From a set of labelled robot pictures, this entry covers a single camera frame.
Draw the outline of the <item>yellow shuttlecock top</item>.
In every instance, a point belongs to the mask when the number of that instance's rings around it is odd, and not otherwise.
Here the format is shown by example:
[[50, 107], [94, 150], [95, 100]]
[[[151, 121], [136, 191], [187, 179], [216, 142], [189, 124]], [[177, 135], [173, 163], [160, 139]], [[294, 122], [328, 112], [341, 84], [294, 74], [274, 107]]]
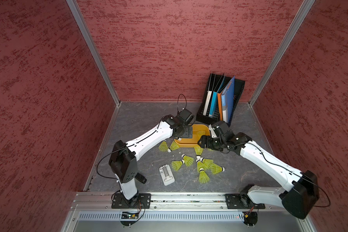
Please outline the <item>yellow shuttlecock top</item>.
[[199, 131], [197, 131], [197, 135], [198, 135], [198, 137], [202, 137], [203, 135], [206, 135], [206, 131], [204, 131], [204, 130], [199, 130]]

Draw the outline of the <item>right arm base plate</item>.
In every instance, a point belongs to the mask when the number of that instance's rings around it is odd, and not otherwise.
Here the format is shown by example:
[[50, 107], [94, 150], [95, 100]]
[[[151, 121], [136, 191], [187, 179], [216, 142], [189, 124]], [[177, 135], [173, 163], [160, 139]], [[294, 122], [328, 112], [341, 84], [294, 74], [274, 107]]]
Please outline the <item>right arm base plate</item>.
[[225, 202], [228, 209], [250, 210], [265, 209], [264, 204], [253, 203], [247, 195], [241, 194], [225, 194]]

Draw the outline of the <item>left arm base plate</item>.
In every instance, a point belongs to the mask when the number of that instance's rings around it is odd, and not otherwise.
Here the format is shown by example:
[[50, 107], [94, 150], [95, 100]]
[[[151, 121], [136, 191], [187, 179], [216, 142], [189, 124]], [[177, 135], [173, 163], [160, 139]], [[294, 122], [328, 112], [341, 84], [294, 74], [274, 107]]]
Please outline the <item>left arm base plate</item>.
[[133, 208], [143, 208], [149, 209], [151, 203], [150, 193], [138, 193], [133, 196], [130, 200], [127, 200], [122, 193], [116, 193], [111, 197], [112, 209], [133, 209]]

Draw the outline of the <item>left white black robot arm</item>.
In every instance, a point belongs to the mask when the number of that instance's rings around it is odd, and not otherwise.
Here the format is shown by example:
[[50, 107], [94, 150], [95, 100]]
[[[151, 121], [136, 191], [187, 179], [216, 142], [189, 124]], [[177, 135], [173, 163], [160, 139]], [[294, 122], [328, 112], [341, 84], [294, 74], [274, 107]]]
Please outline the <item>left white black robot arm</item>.
[[184, 109], [176, 116], [164, 116], [151, 130], [133, 140], [119, 140], [115, 143], [108, 164], [117, 178], [120, 193], [125, 200], [129, 201], [138, 196], [135, 184], [138, 174], [137, 162], [160, 142], [171, 137], [183, 136], [193, 120], [194, 115]]

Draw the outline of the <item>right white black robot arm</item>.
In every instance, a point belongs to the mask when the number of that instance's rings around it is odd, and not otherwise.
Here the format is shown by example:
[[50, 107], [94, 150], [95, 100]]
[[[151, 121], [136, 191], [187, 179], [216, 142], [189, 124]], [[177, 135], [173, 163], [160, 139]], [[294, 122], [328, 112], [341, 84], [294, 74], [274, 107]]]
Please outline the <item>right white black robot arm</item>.
[[319, 200], [317, 176], [302, 172], [264, 150], [248, 135], [216, 127], [211, 135], [202, 135], [198, 141], [201, 148], [215, 151], [224, 149], [251, 161], [269, 174], [280, 187], [248, 185], [240, 193], [244, 205], [266, 204], [285, 208], [291, 215], [305, 219]]

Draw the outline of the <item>yellow plastic storage box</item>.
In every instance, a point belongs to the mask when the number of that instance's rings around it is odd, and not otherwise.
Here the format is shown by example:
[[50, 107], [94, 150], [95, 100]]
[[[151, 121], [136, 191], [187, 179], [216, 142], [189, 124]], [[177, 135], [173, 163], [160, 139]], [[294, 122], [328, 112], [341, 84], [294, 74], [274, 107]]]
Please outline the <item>yellow plastic storage box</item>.
[[191, 139], [175, 139], [174, 141], [179, 145], [180, 148], [194, 148], [198, 145], [198, 141], [201, 139], [197, 135], [197, 131], [206, 131], [206, 136], [210, 135], [210, 131], [207, 125], [194, 124], [193, 125], [193, 138]]

